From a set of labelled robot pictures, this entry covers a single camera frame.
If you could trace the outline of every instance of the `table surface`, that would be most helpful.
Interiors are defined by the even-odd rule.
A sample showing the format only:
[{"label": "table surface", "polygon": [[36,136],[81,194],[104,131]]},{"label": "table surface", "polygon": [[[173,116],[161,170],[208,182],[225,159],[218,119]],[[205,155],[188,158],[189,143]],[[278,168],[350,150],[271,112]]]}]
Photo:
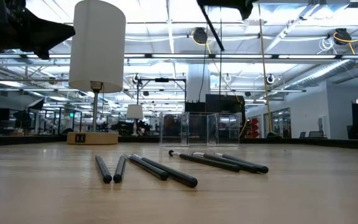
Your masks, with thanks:
[{"label": "table surface", "polygon": [[[269,167],[230,172],[169,157],[168,150],[221,152]],[[95,155],[113,174],[137,153],[198,179],[195,189],[158,180],[127,161],[121,184],[104,184]],[[114,146],[64,142],[0,147],[0,223],[358,223],[358,150],[303,145]]]}]

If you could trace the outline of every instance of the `clear acrylic box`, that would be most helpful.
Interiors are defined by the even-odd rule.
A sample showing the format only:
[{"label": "clear acrylic box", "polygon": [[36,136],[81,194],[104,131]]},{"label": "clear acrylic box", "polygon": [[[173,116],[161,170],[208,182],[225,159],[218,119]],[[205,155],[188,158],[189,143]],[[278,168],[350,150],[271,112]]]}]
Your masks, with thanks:
[{"label": "clear acrylic box", "polygon": [[238,146],[239,114],[160,113],[161,146]]}]

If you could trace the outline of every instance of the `pillar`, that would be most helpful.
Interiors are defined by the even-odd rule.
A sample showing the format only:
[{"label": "pillar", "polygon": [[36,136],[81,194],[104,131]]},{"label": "pillar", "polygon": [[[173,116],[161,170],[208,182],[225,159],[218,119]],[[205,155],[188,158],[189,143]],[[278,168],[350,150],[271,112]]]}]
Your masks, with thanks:
[{"label": "pillar", "polygon": [[200,93],[200,102],[205,102],[205,94],[210,94],[211,72],[208,69],[208,64],[189,64],[187,73],[187,101],[196,103],[198,101],[198,95]]}]

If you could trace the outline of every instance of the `white lamp shade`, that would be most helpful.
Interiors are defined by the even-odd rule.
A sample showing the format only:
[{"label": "white lamp shade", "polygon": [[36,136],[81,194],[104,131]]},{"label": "white lamp shade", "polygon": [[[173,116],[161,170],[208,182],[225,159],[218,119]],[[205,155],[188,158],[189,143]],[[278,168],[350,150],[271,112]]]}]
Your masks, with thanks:
[{"label": "white lamp shade", "polygon": [[92,91],[91,82],[103,83],[101,91],[122,90],[126,18],[110,3],[84,0],[75,6],[68,84]]},{"label": "white lamp shade", "polygon": [[143,119],[142,105],[128,105],[127,119]]}]

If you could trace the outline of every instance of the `lamp base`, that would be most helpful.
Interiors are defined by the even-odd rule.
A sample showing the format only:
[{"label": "lamp base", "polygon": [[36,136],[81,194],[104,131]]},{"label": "lamp base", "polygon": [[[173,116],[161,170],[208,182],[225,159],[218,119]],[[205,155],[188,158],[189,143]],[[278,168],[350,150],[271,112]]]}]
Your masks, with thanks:
[{"label": "lamp base", "polygon": [[136,126],[136,122],[137,122],[137,120],[134,120],[134,132],[132,133],[132,136],[136,136],[136,137],[137,137],[137,126]]},{"label": "lamp base", "polygon": [[118,143],[118,133],[71,132],[67,134],[67,144],[109,145]]}]

